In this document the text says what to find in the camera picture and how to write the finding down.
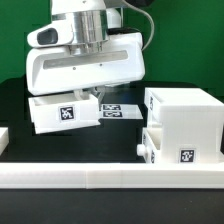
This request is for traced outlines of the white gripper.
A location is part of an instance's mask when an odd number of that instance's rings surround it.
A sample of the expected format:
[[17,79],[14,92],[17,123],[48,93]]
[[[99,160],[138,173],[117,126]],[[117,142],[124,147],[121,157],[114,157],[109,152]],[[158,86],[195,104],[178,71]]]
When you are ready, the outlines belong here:
[[111,35],[101,52],[72,56],[68,46],[32,49],[27,56],[26,79],[31,94],[73,91],[77,100],[88,95],[79,89],[96,87],[101,102],[105,85],[141,80],[145,66],[139,32]]

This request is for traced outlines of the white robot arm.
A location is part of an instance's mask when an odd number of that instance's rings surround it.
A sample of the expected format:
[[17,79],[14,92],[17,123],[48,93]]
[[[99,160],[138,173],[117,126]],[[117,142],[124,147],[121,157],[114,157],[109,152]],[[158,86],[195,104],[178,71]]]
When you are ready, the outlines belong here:
[[149,43],[121,26],[127,0],[51,0],[51,23],[27,36],[26,79],[34,96],[120,85],[145,75]]

